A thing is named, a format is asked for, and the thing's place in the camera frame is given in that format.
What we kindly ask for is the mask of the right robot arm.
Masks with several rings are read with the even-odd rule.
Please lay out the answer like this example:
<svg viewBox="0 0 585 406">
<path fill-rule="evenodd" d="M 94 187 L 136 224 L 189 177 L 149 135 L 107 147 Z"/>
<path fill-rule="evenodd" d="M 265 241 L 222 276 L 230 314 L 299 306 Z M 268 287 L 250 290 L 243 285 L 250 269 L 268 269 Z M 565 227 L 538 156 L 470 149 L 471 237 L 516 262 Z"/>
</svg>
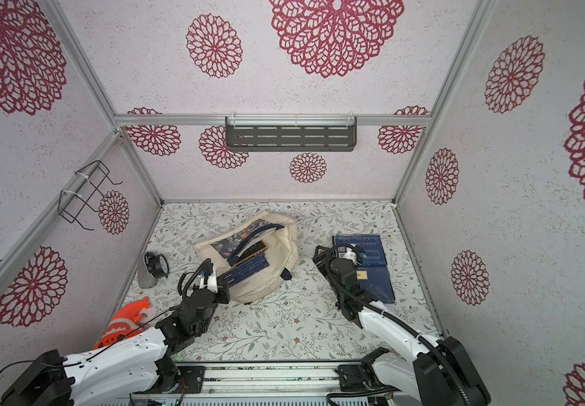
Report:
<svg viewBox="0 0 585 406">
<path fill-rule="evenodd" d="M 384 341 L 360 362 L 371 394 L 400 391 L 422 405 L 489 405 L 491 395 L 466 348 L 456 338 L 437 338 L 412 328 L 360 287 L 366 258 L 358 245 L 315 247 L 313 262 L 336 294 L 345 319 Z"/>
</svg>

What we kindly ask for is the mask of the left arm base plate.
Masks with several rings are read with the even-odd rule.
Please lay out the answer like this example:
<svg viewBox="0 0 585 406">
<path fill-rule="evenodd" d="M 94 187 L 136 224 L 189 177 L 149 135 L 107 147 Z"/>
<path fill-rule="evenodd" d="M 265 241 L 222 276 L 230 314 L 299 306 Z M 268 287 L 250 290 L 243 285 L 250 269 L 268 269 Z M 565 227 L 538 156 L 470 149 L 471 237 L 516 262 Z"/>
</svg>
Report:
<svg viewBox="0 0 585 406">
<path fill-rule="evenodd" d="M 180 365 L 176 370 L 167 372 L 163 393 L 199 394 L 205 380 L 206 367 L 200 365 Z"/>
</svg>

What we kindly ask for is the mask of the cream canvas tote bag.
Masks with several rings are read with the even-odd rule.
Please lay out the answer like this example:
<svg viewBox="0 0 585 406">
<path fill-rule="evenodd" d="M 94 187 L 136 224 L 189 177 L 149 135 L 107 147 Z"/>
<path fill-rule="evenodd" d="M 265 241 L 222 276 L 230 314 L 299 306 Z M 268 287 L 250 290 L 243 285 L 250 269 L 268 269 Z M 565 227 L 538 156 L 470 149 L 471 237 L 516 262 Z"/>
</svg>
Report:
<svg viewBox="0 0 585 406">
<path fill-rule="evenodd" d="M 217 280 L 229 271 L 243 252 L 262 241 L 267 250 L 267 269 L 229 288 L 231 300 L 251 304 L 276 291 L 289 279 L 299 262 L 298 225 L 292 218 L 262 211 L 244 223 L 215 238 L 194 244 L 194 251 L 202 260 L 210 258 Z"/>
</svg>

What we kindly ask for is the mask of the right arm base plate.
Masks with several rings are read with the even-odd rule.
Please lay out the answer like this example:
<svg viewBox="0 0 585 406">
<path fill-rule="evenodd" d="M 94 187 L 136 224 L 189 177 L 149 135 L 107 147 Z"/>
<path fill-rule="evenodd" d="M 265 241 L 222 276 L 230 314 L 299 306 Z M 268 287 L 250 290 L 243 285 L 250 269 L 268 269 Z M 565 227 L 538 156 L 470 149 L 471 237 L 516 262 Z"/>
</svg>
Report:
<svg viewBox="0 0 585 406">
<path fill-rule="evenodd" d="M 385 387 L 370 365 L 341 364 L 336 373 L 343 392 L 371 392 Z"/>
</svg>

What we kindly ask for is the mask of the blue book yellow label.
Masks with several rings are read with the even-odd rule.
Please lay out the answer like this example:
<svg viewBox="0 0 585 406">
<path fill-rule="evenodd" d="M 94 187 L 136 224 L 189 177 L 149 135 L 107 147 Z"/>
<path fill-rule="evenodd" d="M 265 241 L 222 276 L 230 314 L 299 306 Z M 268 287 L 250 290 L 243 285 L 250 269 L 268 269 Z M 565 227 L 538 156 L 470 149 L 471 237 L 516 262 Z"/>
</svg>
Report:
<svg viewBox="0 0 585 406">
<path fill-rule="evenodd" d="M 360 287 L 384 304 L 394 304 L 396 296 L 386 267 L 363 267 L 356 272 Z"/>
</svg>

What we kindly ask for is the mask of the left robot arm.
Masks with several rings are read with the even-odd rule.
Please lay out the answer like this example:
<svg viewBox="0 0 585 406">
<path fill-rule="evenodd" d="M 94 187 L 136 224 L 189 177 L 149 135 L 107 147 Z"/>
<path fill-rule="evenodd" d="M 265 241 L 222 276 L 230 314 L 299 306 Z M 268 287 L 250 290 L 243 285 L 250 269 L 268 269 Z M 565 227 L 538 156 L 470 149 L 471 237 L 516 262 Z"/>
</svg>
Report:
<svg viewBox="0 0 585 406">
<path fill-rule="evenodd" d="M 216 308 L 229 301 L 216 283 L 211 259 L 204 260 L 179 289 L 181 301 L 158 314 L 158 323 L 87 352 L 62 356 L 49 350 L 24 361 L 25 370 L 0 393 L 0 405 L 97 405 L 140 392 L 175 387 L 173 355 L 208 330 Z"/>
</svg>

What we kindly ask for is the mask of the blue book with barcode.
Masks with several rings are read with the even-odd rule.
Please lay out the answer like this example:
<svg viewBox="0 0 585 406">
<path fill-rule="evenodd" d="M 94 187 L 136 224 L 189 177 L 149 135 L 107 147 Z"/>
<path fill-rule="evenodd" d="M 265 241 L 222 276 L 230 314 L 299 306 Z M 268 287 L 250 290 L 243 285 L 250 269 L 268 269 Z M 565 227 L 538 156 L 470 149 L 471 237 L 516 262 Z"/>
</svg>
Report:
<svg viewBox="0 0 585 406">
<path fill-rule="evenodd" d="M 386 267 L 387 258 L 378 234 L 339 234 L 332 237 L 334 245 L 349 244 L 358 245 L 365 251 L 363 267 Z"/>
</svg>

